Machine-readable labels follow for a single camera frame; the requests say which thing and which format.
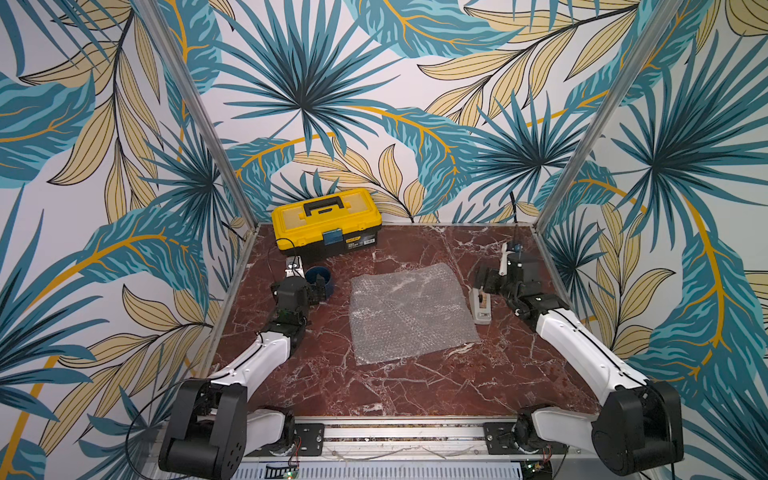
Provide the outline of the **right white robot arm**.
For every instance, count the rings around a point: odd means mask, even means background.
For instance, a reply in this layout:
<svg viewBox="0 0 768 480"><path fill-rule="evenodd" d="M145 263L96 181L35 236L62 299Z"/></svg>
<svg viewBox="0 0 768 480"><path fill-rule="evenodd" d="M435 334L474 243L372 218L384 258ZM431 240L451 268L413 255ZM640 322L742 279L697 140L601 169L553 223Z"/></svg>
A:
<svg viewBox="0 0 768 480"><path fill-rule="evenodd" d="M682 402L665 381L653 381L599 341L557 294L544 291L534 261L503 252L497 268L482 265L472 299L501 297L533 333L553 346L592 390L600 410L588 415L538 405L519 412L510 428L492 432L489 449L551 452L557 446L595 454L617 476L684 457Z"/></svg>

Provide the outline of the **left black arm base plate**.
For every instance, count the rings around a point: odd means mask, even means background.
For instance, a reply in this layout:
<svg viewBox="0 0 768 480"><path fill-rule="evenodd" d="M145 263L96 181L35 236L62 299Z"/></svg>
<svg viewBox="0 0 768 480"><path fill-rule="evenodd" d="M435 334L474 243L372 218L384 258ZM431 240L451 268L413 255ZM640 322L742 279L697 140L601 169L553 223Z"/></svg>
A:
<svg viewBox="0 0 768 480"><path fill-rule="evenodd" d="M251 449L247 457L287 457L289 454L303 457L320 457L323 453L325 425L323 423L298 423L292 428L287 440Z"/></svg>

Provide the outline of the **clear bubble wrap sheet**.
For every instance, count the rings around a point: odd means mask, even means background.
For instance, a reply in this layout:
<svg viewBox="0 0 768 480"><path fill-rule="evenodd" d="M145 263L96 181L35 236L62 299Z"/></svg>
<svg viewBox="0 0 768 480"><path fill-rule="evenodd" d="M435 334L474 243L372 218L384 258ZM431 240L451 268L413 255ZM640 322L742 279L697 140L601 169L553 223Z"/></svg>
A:
<svg viewBox="0 0 768 480"><path fill-rule="evenodd" d="M464 291L445 263L351 282L356 362L372 365L480 341Z"/></svg>

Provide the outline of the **dark blue mug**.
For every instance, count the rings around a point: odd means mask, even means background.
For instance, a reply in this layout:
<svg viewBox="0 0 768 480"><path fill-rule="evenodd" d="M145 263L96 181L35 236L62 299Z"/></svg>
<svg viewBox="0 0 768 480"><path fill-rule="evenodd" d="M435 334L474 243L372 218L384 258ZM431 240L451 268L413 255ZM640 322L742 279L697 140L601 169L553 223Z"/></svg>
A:
<svg viewBox="0 0 768 480"><path fill-rule="evenodd" d="M313 286L313 291L322 301L331 298L335 285L331 271L324 266L311 267L305 273L307 282Z"/></svg>

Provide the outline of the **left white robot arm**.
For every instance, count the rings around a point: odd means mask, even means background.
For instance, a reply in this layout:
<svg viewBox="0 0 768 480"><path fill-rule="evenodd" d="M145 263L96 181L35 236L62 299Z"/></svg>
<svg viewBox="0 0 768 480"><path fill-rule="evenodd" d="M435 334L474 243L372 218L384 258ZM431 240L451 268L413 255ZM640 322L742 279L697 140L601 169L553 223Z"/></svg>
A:
<svg viewBox="0 0 768 480"><path fill-rule="evenodd" d="M251 412L251 396L296 352L310 309L329 297L324 277L290 276L271 285L274 309L250 347L206 378L181 383L158 455L158 467L179 478L230 479L244 457L263 448L297 446L295 420L284 408Z"/></svg>

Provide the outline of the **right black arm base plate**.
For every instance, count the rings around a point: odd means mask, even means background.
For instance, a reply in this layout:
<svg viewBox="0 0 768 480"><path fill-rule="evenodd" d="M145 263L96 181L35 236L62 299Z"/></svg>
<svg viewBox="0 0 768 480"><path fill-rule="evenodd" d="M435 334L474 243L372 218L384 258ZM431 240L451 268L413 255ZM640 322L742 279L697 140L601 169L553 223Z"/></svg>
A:
<svg viewBox="0 0 768 480"><path fill-rule="evenodd" d="M543 440L525 421L486 422L482 425L487 451L490 455L549 455L565 454L565 444Z"/></svg>

